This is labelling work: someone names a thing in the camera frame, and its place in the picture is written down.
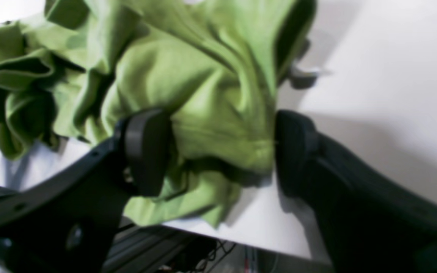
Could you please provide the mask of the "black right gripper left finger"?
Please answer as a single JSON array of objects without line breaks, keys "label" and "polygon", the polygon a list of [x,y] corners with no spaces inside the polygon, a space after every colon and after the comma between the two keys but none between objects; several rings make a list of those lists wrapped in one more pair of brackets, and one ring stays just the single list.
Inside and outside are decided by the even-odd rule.
[{"label": "black right gripper left finger", "polygon": [[52,178],[0,195],[0,267],[12,273],[98,273],[129,199],[160,194],[170,138],[165,110],[139,111]]}]

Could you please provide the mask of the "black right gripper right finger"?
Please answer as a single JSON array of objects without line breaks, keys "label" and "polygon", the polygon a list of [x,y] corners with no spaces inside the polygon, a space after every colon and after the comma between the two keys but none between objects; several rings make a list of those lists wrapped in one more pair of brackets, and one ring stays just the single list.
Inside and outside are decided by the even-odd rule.
[{"label": "black right gripper right finger", "polygon": [[437,204],[378,173],[316,129],[280,110],[275,122],[278,183],[314,212],[338,273],[437,273]]}]

